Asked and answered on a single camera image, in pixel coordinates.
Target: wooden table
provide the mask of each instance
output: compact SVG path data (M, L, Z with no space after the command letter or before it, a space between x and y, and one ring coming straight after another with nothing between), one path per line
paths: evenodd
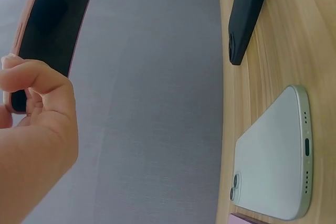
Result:
M228 61L233 0L220 0L224 57L224 131L217 224L230 212L285 223L229 201L234 148L289 84L309 95L314 148L313 194L307 215L291 224L336 223L336 0L265 0L241 66Z

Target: charging port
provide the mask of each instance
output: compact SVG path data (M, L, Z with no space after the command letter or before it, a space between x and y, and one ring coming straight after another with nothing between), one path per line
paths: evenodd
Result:
M309 139L306 138L305 140L305 151L306 151L306 156L310 155L310 146L309 146Z

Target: gray fabric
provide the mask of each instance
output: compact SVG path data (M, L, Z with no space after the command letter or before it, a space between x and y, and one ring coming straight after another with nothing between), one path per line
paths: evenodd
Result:
M2 55L24 2L0 0ZM79 159L25 224L215 222L220 24L219 0L91 0L70 74Z

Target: hand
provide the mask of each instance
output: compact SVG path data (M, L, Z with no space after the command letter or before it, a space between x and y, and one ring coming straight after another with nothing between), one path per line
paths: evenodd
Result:
M14 55L2 63L0 89L27 95L17 127L0 105L0 223L21 223L77 159L76 105L71 82L45 63Z
M26 91L26 116L18 127L34 126L32 133L36 135L53 132L58 141L67 143L68 158L74 163L78 155L78 130L74 91L69 79L42 61L24 60L12 54L2 59L2 67L0 89ZM0 105L0 129L11 127L12 123L11 113L5 105Z

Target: black phone case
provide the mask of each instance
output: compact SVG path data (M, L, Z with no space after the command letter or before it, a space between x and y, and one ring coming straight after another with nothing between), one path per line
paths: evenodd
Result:
M234 0L229 20L229 59L240 65L264 0Z

